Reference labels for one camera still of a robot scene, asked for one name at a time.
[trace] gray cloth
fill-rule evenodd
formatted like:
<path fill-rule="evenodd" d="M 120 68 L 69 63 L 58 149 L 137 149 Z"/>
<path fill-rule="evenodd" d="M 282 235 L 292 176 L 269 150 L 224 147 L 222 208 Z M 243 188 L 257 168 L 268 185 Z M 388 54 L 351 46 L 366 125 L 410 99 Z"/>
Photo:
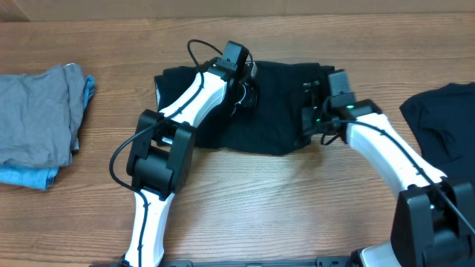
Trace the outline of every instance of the gray cloth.
<path fill-rule="evenodd" d="M 0 75 L 0 165 L 58 167 L 84 113 L 81 66 L 56 65 L 39 75 Z"/>

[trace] black cloth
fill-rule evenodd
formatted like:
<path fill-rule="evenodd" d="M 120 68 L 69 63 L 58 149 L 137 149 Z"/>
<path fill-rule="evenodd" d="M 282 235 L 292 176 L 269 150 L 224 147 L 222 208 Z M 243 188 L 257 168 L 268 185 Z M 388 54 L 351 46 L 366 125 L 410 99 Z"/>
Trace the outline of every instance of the black cloth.
<path fill-rule="evenodd" d="M 261 87 L 256 108 L 238 108 L 230 116 L 223 103 L 214 108 L 197 128 L 196 146 L 231 148 L 238 151 L 284 155 L 309 144 L 301 138 L 301 109 L 309 101 L 304 83 L 319 81 L 325 86 L 334 67 L 318 63 L 285 65 L 256 62 Z M 160 94 L 158 110 L 169 106 L 192 84 L 196 68 L 176 67 L 155 77 Z"/>
<path fill-rule="evenodd" d="M 475 83 L 417 94 L 400 109 L 425 160 L 449 178 L 475 182 Z"/>

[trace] wooden table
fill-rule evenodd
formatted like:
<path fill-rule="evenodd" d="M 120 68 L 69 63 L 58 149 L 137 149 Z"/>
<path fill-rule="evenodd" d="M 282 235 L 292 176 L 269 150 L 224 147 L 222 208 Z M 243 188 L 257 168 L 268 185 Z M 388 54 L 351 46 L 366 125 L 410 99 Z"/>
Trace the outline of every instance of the wooden table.
<path fill-rule="evenodd" d="M 475 79 L 473 13 L 0 24 L 0 73 L 76 62 L 97 82 L 81 151 L 54 186 L 0 186 L 1 267 L 87 266 L 126 252 L 134 197 L 110 178 L 108 162 L 141 112 L 156 108 L 153 76 L 192 65 L 186 42 L 193 38 L 219 48 L 240 42 L 256 60 L 345 68 L 358 98 L 373 99 L 414 147 L 400 104 Z M 200 61 L 214 56 L 207 47 L 194 50 Z M 116 169 L 129 180 L 127 155 Z M 341 142 L 313 142 L 287 156 L 195 149 L 171 207 L 166 259 L 349 254 L 387 240 L 395 204 L 378 174 Z"/>

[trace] wall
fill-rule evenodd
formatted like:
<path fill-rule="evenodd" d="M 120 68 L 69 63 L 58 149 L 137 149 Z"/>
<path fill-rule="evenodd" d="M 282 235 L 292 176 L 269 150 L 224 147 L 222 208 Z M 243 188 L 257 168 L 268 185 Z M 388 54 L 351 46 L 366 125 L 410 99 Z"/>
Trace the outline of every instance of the wall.
<path fill-rule="evenodd" d="M 473 0 L 0 0 L 4 21 L 473 12 Z"/>

